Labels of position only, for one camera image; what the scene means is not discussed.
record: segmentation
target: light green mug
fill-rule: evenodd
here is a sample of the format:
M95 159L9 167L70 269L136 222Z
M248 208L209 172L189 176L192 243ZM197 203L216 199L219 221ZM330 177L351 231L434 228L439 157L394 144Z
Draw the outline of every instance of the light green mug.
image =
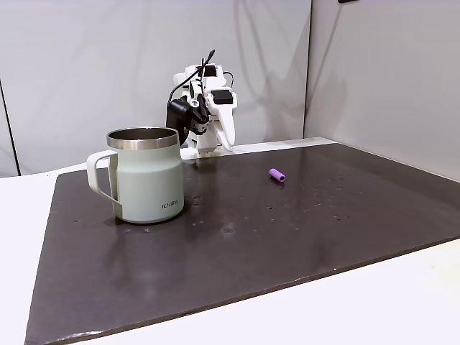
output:
M107 134L109 150L86 161L92 190L114 205L115 215L131 223L155 223L179 214L184 206L183 169L178 132L136 127ZM98 185L96 164L109 158L111 196Z

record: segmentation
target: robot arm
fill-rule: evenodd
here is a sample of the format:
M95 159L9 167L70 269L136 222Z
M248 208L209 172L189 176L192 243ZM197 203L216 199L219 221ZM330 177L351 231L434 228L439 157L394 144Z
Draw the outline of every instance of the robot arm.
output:
M184 73L174 75L175 89L167 105L166 126L179 131L180 144L189 137L199 152L212 152L219 141L228 151L235 144L235 92L225 86L220 65L209 64L213 51L201 65L192 65ZM182 87L182 96L171 101Z

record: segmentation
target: purple cylinder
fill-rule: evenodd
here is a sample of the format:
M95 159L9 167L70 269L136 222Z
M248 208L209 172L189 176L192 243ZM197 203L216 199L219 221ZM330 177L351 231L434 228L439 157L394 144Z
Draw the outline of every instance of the purple cylinder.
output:
M286 177L281 172L279 172L278 170L270 169L269 174L274 179L276 179L276 180L278 180L280 182L285 182Z

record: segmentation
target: black tabletop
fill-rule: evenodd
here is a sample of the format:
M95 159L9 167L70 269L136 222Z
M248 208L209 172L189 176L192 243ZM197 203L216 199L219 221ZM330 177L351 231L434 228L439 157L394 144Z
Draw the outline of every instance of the black tabletop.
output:
M26 344L146 326L460 237L458 183L341 144L183 167L184 211L154 225L114 218L85 171L57 179Z

